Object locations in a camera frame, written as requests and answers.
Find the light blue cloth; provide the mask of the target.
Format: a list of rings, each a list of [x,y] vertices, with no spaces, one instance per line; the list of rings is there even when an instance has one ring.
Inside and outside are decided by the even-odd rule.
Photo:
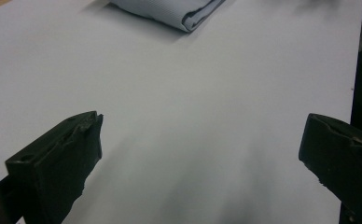
[[[193,32],[225,0],[110,0],[132,14]]]

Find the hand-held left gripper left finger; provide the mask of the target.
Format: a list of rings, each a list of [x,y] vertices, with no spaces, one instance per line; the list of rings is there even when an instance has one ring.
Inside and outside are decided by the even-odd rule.
[[[26,224],[62,224],[102,158],[103,120],[95,111],[65,119],[6,160]]]

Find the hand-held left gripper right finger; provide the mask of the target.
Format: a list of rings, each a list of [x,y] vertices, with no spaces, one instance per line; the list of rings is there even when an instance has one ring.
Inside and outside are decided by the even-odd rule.
[[[362,224],[362,131],[341,120],[311,114],[299,160],[341,201],[348,219]]]

